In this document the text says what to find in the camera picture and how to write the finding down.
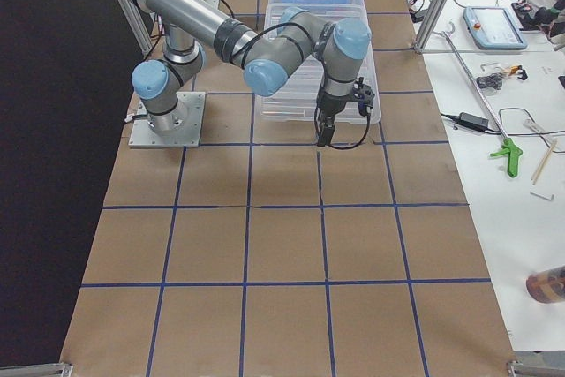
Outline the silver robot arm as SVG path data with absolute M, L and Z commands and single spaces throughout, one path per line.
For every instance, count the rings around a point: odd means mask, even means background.
M 202 93 L 185 93 L 187 80 L 204 66 L 208 46 L 227 64 L 242 69 L 254 94 L 268 97 L 281 89 L 308 58 L 320 61 L 323 74 L 314 110 L 316 144 L 329 146 L 335 117 L 349 103 L 369 118 L 374 91 L 359 70 L 372 38 L 360 19 L 325 21 L 290 7 L 271 40 L 205 0 L 127 0 L 160 17 L 165 34 L 160 59 L 145 60 L 132 72 L 132 85 L 144 107 L 144 123 L 132 128 L 136 147 L 197 147 L 204 112 Z

